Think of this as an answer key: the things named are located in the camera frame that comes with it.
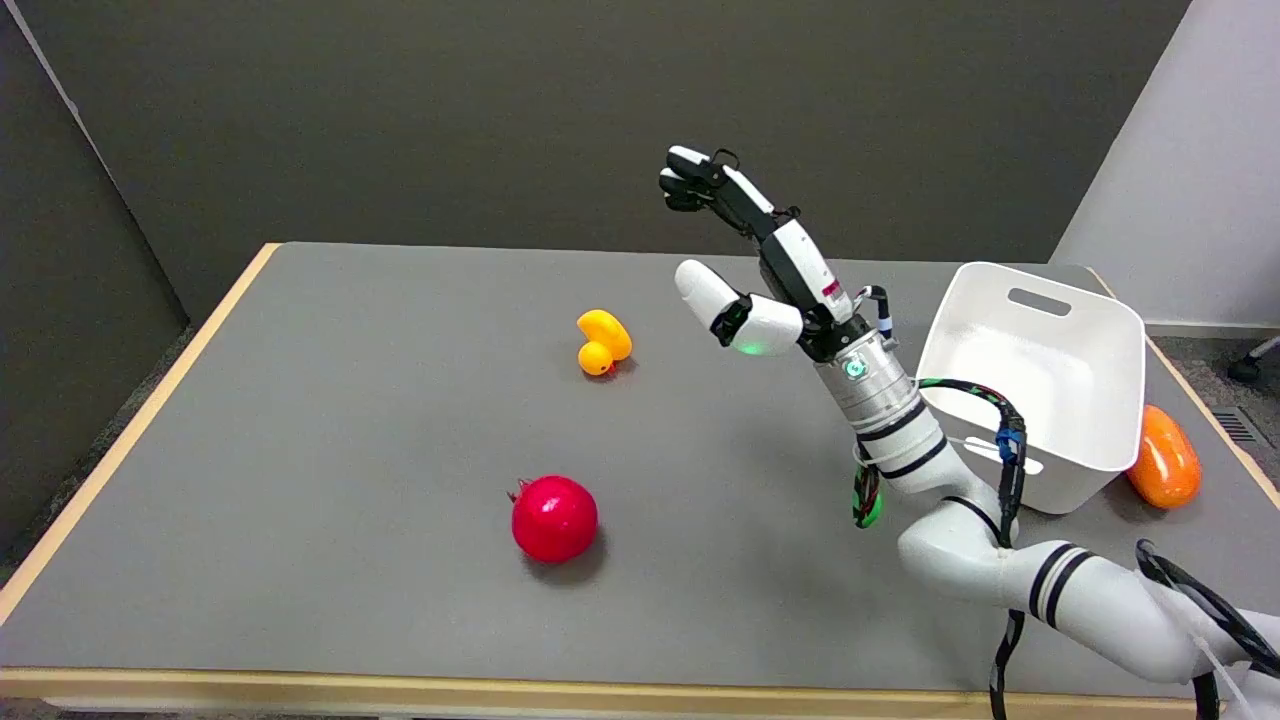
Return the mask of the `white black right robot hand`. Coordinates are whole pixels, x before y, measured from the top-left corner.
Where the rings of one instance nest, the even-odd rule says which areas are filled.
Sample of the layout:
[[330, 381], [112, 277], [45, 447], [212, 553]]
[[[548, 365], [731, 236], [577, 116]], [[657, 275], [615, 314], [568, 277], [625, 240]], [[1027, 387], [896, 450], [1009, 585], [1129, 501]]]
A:
[[687, 259], [675, 286], [726, 348], [777, 356], [800, 348], [814, 363], [831, 363], [854, 340], [855, 304], [803, 228], [796, 208], [777, 208], [737, 168], [733, 152], [707, 155], [673, 145], [659, 186], [673, 211], [714, 213], [756, 251], [769, 295], [744, 293], [707, 264]]

